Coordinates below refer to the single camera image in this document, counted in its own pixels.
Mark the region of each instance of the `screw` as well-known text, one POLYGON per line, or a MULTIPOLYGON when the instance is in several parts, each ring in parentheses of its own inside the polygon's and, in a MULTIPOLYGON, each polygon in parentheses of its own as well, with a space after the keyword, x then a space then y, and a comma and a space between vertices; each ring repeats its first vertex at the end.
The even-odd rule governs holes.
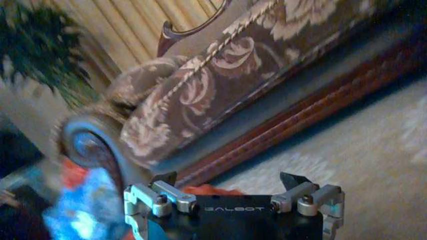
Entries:
POLYGON ((311 195, 305 195, 303 197, 302 197, 302 200, 303 200, 303 202, 305 203, 307 203, 307 204, 314 204, 314 196, 311 196, 311 195))
POLYGON ((168 202, 168 197, 167 197, 167 195, 160 194, 160 195, 156 197, 155 202, 156 202, 158 204, 166 204, 166 203, 168 202))
POLYGON ((270 204, 270 211, 271 211, 273 213, 278 213, 279 210, 281 210, 279 204, 278 204, 277 202, 273 202, 273 203, 270 204))
POLYGON ((192 202, 191 204, 190 204, 190 208, 188 208, 188 210, 190 210, 190 214, 191 215, 198 215, 198 213, 199 213, 199 211, 201 211, 201 206, 199 206, 199 204, 196 203, 196 202, 192 202))

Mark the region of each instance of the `silver bracket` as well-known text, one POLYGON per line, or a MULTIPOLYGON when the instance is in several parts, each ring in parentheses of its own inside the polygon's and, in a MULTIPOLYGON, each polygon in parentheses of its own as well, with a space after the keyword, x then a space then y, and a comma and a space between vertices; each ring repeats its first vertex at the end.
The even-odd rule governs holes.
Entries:
POLYGON ((298 202, 298 199, 305 195, 314 193, 318 190, 318 185, 306 181, 286 193, 271 196, 271 204, 275 206, 275 212, 289 213, 293 210, 293 205, 298 202))
POLYGON ((154 182, 151 188, 158 193, 167 195, 167 198, 174 204, 176 204, 176 209, 182 213, 191 214, 196 210, 198 206, 195 195, 182 192, 162 180, 154 182))
POLYGON ((172 212, 172 203, 142 183, 131 185, 124 190, 124 222, 132 226, 136 240, 148 239, 150 211, 158 217, 168 216, 172 212))
POLYGON ((148 240, 150 212, 162 218, 172 213, 172 203, 182 213, 199 210, 196 196, 186 194, 163 180, 155 181, 150 187, 142 183, 124 190, 124 222, 132 226, 136 240, 148 240))
POLYGON ((298 199, 298 212, 305 216, 326 216, 323 220, 323 239, 335 239, 337 229, 345 224, 346 194, 339 186, 326 185, 310 195, 298 199))

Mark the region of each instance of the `potted plant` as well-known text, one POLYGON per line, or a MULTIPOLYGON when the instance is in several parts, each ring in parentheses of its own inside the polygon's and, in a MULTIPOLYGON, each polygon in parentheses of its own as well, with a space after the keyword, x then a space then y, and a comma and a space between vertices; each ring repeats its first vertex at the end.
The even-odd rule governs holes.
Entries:
POLYGON ((76 22, 51 6, 27 7, 16 1, 0 6, 3 81, 36 80, 54 93, 58 89, 72 109, 98 98, 82 68, 80 35, 76 22))

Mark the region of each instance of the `red cloth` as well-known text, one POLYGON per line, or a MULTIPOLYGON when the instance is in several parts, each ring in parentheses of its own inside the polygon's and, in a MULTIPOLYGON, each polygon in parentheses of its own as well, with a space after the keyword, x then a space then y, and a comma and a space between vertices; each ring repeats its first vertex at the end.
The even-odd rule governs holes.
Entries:
POLYGON ((215 188, 209 184, 205 184, 202 186, 188 186, 182 191, 194 195, 245 195, 239 190, 229 191, 215 188))
POLYGON ((68 157, 66 157, 62 165, 60 178, 66 188, 75 189, 79 187, 87 178, 90 170, 75 164, 68 157))

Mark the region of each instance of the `carved wood trim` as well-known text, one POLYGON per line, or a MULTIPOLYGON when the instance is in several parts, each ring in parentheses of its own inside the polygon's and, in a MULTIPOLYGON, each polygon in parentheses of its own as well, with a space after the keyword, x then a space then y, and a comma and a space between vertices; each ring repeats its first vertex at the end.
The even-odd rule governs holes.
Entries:
POLYGON ((196 28, 188 30, 188 31, 174 31, 172 30, 172 23, 170 21, 166 21, 162 27, 162 34, 160 34, 160 40, 159 40, 159 46, 158 46, 158 57, 162 57, 166 52, 168 51, 170 47, 178 43, 182 39, 186 37, 194 35, 198 33, 202 29, 205 29, 223 14, 226 9, 229 8, 233 0, 225 0, 217 13, 210 17, 210 19, 196 28))
POLYGON ((318 93, 209 154, 178 174, 176 186, 198 186, 326 119, 426 63, 427 31, 418 31, 318 93))

